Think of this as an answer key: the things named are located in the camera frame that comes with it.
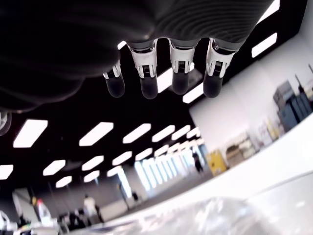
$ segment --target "fluorescent ceiling light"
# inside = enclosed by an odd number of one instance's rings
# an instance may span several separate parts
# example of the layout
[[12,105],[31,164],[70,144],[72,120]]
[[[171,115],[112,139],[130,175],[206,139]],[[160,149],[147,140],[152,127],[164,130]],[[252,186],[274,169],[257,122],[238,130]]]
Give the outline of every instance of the fluorescent ceiling light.
[[123,46],[126,45],[126,42],[125,41],[122,41],[120,42],[118,45],[117,45],[117,49],[121,50]]
[[178,147],[180,146],[180,143],[176,143],[174,145],[172,145],[171,147],[168,148],[168,153],[173,153],[175,150],[178,149]]
[[112,168],[111,170],[109,170],[107,172],[107,177],[111,177],[113,175],[116,175],[119,173],[119,171],[121,171],[123,168],[119,165],[119,166],[116,166],[114,168]]
[[198,98],[200,95],[203,94],[203,82],[200,83],[198,86],[196,86],[194,89],[189,91],[187,94],[185,94],[182,97],[182,101],[186,104],[191,103],[194,101],[196,98]]
[[84,182],[87,183],[87,182],[90,182],[91,180],[94,180],[96,178],[98,178],[100,175],[100,171],[99,170],[95,170],[93,171],[92,173],[86,175],[84,177]]
[[189,141],[185,141],[179,146],[179,150],[183,150],[184,148],[189,146]]
[[204,138],[197,139],[197,145],[204,144]]
[[123,138],[123,143],[132,143],[151,129],[151,124],[144,123]]
[[266,10],[266,12],[263,14],[263,16],[260,18],[258,23],[261,22],[262,20],[264,20],[265,18],[269,17],[271,14],[275,13],[276,11],[278,11],[279,10],[279,6],[280,6],[280,0],[275,0],[269,6],[269,8]]
[[125,162],[127,159],[131,158],[132,155],[133,155],[132,151],[125,152],[122,155],[118,156],[117,158],[113,159],[112,165],[120,165],[121,163]]
[[79,141],[79,146],[92,146],[113,129],[112,122],[101,122]]
[[13,165],[0,165],[0,180],[9,178],[13,171]]
[[268,38],[266,38],[264,41],[260,42],[258,45],[256,45],[254,48],[252,48],[251,54],[252,57],[256,57],[263,51],[265,51],[267,48],[269,48],[271,45],[275,44],[277,40],[277,33],[272,34]]
[[191,137],[195,136],[197,133],[199,133],[198,127],[192,129],[191,131],[187,133],[187,139],[190,139]]
[[102,163],[104,160],[104,156],[96,156],[92,159],[90,159],[88,162],[82,165],[82,170],[91,170],[95,166],[99,165]]
[[174,131],[175,131],[175,126],[170,125],[166,127],[165,129],[161,130],[160,132],[156,133],[154,136],[152,136],[152,142],[159,142],[161,139],[172,134]]
[[28,119],[21,128],[18,136],[16,136],[13,147],[30,148],[47,126],[47,120]]
[[57,188],[62,188],[65,185],[68,185],[70,182],[72,182],[72,177],[71,176],[67,176],[62,178],[61,180],[59,180],[56,184],[55,187]]
[[155,157],[160,156],[168,150],[168,144],[155,151]]
[[186,125],[180,130],[176,131],[174,134],[172,134],[172,140],[177,140],[179,137],[185,135],[188,131],[190,131],[190,125]]
[[54,175],[65,166],[65,160],[53,161],[44,169],[44,175]]
[[136,155],[135,160],[140,161],[144,159],[145,157],[148,157],[150,154],[152,154],[152,148],[147,148],[146,150],[142,151],[141,153],[138,153]]
[[[190,71],[192,71],[194,68],[195,63],[191,63]],[[172,85],[172,81],[173,81],[173,69],[170,68],[156,78],[158,92],[161,93],[162,91],[170,87]]]

